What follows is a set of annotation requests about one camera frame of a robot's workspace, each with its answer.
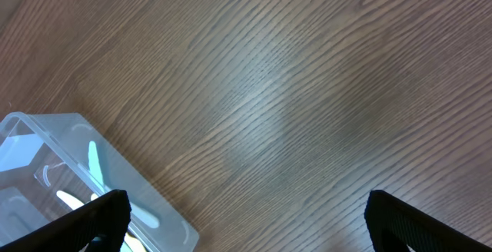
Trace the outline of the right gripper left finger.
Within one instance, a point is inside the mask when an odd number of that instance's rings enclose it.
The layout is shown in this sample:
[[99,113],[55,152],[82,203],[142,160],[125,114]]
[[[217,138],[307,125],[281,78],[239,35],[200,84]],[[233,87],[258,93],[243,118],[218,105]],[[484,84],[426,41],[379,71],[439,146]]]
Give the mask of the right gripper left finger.
[[119,252],[131,221],[127,192],[113,190],[1,247],[2,252]]

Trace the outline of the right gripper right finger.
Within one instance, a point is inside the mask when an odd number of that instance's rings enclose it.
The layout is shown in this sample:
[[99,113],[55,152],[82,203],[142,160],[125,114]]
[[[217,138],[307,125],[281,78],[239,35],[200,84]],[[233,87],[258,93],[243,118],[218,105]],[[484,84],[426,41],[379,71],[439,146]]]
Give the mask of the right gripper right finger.
[[490,252],[490,248],[381,190],[364,211],[376,252]]

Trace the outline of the yellow plastic knife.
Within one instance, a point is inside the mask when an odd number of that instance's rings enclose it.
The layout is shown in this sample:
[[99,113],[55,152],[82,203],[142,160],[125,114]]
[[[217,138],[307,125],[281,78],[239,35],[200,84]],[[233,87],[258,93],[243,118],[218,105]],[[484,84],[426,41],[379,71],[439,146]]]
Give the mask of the yellow plastic knife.
[[128,231],[124,236],[120,252],[147,252],[142,242]]

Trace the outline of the white plastic knife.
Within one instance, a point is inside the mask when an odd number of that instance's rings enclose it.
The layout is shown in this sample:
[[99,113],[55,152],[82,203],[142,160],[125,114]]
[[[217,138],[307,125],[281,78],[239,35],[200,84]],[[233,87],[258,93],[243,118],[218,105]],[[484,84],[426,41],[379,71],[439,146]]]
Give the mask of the white plastic knife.
[[84,202],[64,191],[56,191],[56,196],[73,211],[85,205]]
[[94,178],[101,192],[105,192],[104,176],[101,171],[101,165],[98,157],[97,144],[94,141],[88,143],[88,169]]
[[135,215],[147,227],[150,227],[151,229],[156,229],[160,226],[160,221],[155,215],[151,214],[150,212],[132,202],[130,203],[130,205],[133,215]]

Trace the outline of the right clear plastic container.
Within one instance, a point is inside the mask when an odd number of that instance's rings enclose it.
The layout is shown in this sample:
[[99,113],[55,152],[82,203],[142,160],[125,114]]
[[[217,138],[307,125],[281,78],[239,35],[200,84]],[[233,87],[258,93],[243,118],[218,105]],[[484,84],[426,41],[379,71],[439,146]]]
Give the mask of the right clear plastic container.
[[[90,141],[97,144],[105,192],[89,173]],[[198,232],[80,114],[12,112],[2,120],[2,245],[71,212],[56,191],[87,204],[114,189],[159,219],[160,226],[151,229],[131,212],[128,231],[147,251],[194,251]]]

